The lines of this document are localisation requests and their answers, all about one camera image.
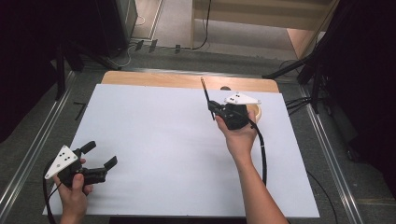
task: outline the cable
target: cable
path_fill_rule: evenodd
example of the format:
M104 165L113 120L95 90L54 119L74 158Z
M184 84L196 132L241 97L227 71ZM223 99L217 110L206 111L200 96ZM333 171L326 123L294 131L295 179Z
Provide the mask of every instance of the cable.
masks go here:
M321 186L321 184L319 183L319 181L308 171L306 170L306 173L309 174L320 186L320 188L323 190L324 194L326 195L327 199L329 200L330 206L332 207L332 212L334 213L334 218L335 218L335 223L338 224L338 217L337 217L337 213L335 212L335 208L334 205L332 204L332 200L329 197L329 194L327 194L326 190L323 188L323 186Z
M58 190L58 188L62 185L62 183L60 183L58 186L56 186L56 189L52 191L52 193L49 195L49 199L52 196L53 193L56 192L56 190Z
M128 63L126 63L126 64L117 64L117 63L111 61L110 58L107 58L108 61L111 62L111 63L114 63L114 64L115 64L116 66L118 66L118 67L125 67L126 65L128 65L128 64L131 62L131 54L129 53L129 50L130 50L132 47L134 47L134 45L132 45L131 47L129 47L129 48L126 50L126 52L127 52L127 54L128 54Z
M142 17L142 16L137 16L138 18L142 18L143 19L143 22L142 23L139 23L139 24L135 24L135 26L139 26L139 25L143 25L144 23L146 23L146 19L144 18L144 17Z
M318 98L318 102L323 101L323 100L324 100L324 98ZM298 98L295 100L286 101L285 103L287 106L286 108L288 110L296 108L296 109L292 110L291 112L289 112L289 116L290 116L290 115L296 113L297 111L299 111L304 106L312 104L313 100L312 100L312 97L302 97L302 98Z
M260 132L257 124L251 119L248 119L248 122L250 123L252 128L256 129L257 135L260 139L260 147L262 150L262 182L264 183L264 185L267 185L267 158L265 154L264 138L262 137L262 133Z
M47 218L49 219L49 223L50 224L56 224L55 218L53 217L53 214L50 210L50 196L47 193L47 181L46 178L44 178L44 176L46 175L48 169L50 168L50 166L52 165L52 163L55 161L55 158L53 158L52 160L49 161L49 163L47 163L46 168L44 169L44 174L43 174L43 194L44 194L44 201L46 202L46 206L47 206Z
M204 51L207 51L209 48L210 48L210 43L209 43L209 41L208 41L208 39L207 39L207 37L208 37L208 31L207 31L207 29L208 29L208 21L209 21L209 17L207 17L207 20L206 20L206 25L205 25L205 20L204 19L202 19L202 26L204 27L204 30L205 30L205 32L206 32L206 43L207 43L207 49L205 49Z
M206 42L208 44L208 47L202 51L206 51L210 48L210 43ZM142 48L151 48L151 45L142 45ZM161 46L156 46L156 49L179 49L179 48L173 48L173 47L161 47ZM196 49L189 49L189 48L180 48L179 50L184 50L184 51L195 51Z
M279 67L277 68L277 70L280 70L280 69L282 68L282 66L283 66L284 63L288 63L288 62L297 62L297 61L298 61L298 60L286 60L286 61L284 61L283 63L281 63L281 64L279 65ZM300 71L297 70L297 68L295 68L294 70L297 72L297 74L300 74Z
M207 41L208 29L209 29L208 25L209 25L210 6L211 6L211 5L212 5L212 0L209 0L209 7L207 8L207 15L206 15L206 28L205 28L205 35L206 35L206 37L205 37L205 40L204 40L204 42L202 43L202 45L201 45L200 47L194 48L194 49L200 49L201 47L204 46L204 44L205 44L206 41Z

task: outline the wooden board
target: wooden board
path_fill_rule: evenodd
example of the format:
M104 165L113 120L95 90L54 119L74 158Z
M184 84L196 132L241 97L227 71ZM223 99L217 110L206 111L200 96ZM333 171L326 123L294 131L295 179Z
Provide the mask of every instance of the wooden board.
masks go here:
M205 85L209 90L220 90L221 87L226 86L233 91L279 92L276 82L271 79L197 76L195 74L180 75L110 71L105 74L102 83L201 89L201 77L204 77Z
M210 20L309 30L334 1L217 0L212 1ZM194 18L206 19L209 1L194 2Z

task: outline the human hand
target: human hand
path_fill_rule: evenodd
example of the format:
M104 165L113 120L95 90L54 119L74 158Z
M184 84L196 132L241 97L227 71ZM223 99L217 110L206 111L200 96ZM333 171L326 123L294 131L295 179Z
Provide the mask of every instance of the human hand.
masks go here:
M254 111L248 111L249 119L256 122ZM250 123L239 130L228 130L224 120L220 116L215 117L219 129L224 133L227 148L236 163L251 161L251 148L257 132L251 128Z
M87 196L93 191L93 185L84 187L84 175L77 174L73 178L72 188L61 184L57 175L53 177L55 184L59 186L59 195L61 196L63 214L62 223L81 223L87 212Z

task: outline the white mounting plate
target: white mounting plate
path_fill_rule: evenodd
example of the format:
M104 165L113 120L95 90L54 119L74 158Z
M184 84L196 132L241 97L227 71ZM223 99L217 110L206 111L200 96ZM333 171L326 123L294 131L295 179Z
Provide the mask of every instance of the white mounting plate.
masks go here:
M260 100L254 99L250 96L246 96L245 94L240 92L237 92L236 94L227 97L224 102L232 105L259 105L262 103Z
M69 147L63 146L44 177L50 179L77 159L78 156Z

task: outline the white table surface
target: white table surface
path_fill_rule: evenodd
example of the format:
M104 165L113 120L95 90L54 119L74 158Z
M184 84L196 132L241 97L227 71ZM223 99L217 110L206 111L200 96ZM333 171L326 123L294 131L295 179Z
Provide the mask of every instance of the white table surface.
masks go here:
M233 91L208 91L223 103ZM280 93L260 99L267 188L286 217L319 217L287 109ZM89 195L88 215L244 217L238 174L203 90L98 84L70 148L95 141L84 167L117 156L106 182ZM262 172L260 141L252 158ZM59 195L50 199L62 213Z

